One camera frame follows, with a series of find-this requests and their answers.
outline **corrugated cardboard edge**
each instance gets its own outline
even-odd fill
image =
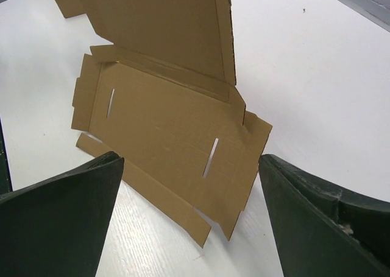
[[[230,85],[236,85],[236,68],[234,60],[234,40],[230,0],[215,0],[219,39],[221,41],[222,62],[225,80]]]
[[[80,135],[76,146],[93,157],[112,150],[109,146],[86,134]],[[180,225],[198,245],[204,246],[211,226],[188,202],[126,159],[122,179],[162,213]]]

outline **brown cardboard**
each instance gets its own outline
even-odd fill
[[[55,0],[63,17],[69,18],[84,14],[84,8],[80,0]]]
[[[81,1],[114,45],[84,56],[72,128],[98,140],[77,146],[123,156],[123,180],[200,246],[196,209],[230,239],[271,131],[235,87],[230,0]]]

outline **white table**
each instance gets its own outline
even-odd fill
[[[232,0],[238,89],[274,126],[266,153],[390,201],[390,34],[336,0]],[[0,113],[15,189],[90,159],[71,101],[83,54],[106,43],[53,0],[0,4]],[[97,276],[282,276],[259,179],[230,242],[201,250],[126,184]]]

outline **cardboard tab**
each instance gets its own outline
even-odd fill
[[[95,31],[74,93],[77,143],[123,156],[123,180],[200,245],[230,239],[271,126],[235,87],[230,0],[82,0]]]
[[[101,64],[96,63],[91,55],[84,55],[82,73],[74,89],[72,128],[89,131],[93,104],[98,87]]]

